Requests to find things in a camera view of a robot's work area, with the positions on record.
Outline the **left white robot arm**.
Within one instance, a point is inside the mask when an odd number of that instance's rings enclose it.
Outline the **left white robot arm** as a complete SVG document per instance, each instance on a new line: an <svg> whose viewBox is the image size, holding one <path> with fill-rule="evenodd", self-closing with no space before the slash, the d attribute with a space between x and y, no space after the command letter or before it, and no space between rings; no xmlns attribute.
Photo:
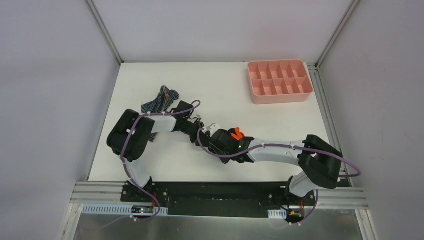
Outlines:
<svg viewBox="0 0 424 240"><path fill-rule="evenodd" d="M128 181L135 186L133 195L140 202L152 198L153 189L147 185L151 175L136 161L146 150L152 134L173 132L177 124L186 126L194 110L200 106L199 100L193 103L180 101L170 112L139 113L126 109L109 133L106 144L123 164Z"/></svg>

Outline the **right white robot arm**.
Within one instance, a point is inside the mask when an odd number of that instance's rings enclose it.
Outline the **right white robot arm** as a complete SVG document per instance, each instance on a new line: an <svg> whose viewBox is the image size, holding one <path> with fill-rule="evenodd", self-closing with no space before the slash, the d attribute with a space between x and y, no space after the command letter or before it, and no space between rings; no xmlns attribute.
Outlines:
<svg viewBox="0 0 424 240"><path fill-rule="evenodd" d="M198 145L224 164L274 162L298 166L302 171L289 178L284 200L296 205L318 187L335 189L341 170L342 153L316 135L299 141L266 141L248 136L234 136L230 131L199 129Z"/></svg>

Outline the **navy orange underwear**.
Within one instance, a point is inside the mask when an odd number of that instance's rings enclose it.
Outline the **navy orange underwear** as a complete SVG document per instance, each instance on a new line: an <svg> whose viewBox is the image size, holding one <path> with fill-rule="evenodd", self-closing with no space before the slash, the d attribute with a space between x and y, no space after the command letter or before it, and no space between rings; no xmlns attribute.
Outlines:
<svg viewBox="0 0 424 240"><path fill-rule="evenodd" d="M237 141L240 141L242 138L245 137L239 127L231 128L228 131L230 132L230 135Z"/></svg>

